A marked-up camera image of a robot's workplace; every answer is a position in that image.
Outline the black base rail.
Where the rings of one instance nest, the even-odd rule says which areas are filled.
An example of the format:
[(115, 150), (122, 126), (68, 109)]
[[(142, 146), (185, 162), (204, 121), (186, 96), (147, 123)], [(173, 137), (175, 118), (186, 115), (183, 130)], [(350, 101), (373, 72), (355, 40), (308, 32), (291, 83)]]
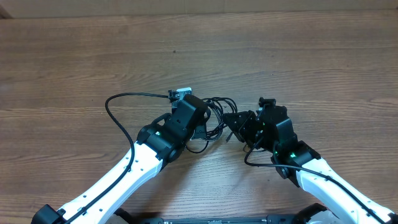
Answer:
[(181, 218), (164, 219), (139, 218), (132, 223), (136, 224), (291, 224), (295, 215), (267, 215), (265, 217), (239, 217), (239, 218)]

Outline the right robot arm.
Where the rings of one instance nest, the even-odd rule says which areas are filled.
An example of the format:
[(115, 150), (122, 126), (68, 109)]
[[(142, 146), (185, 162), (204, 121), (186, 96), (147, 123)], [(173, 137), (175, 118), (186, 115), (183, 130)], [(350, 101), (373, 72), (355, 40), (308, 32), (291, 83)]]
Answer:
[(298, 140), (287, 108), (275, 99), (260, 98), (257, 111), (226, 113), (223, 120), (251, 150), (271, 152), (268, 167), (319, 199), (342, 223), (397, 223), (396, 213), (356, 190), (317, 151)]

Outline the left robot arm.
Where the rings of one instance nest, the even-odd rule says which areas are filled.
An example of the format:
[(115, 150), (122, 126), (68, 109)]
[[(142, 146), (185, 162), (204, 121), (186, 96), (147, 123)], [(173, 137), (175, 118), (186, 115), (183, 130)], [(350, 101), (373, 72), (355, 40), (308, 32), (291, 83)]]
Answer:
[(185, 95), (173, 113), (144, 126), (124, 158), (97, 183), (58, 210), (44, 205), (32, 223), (106, 223), (141, 185), (181, 155), (207, 109), (203, 100)]

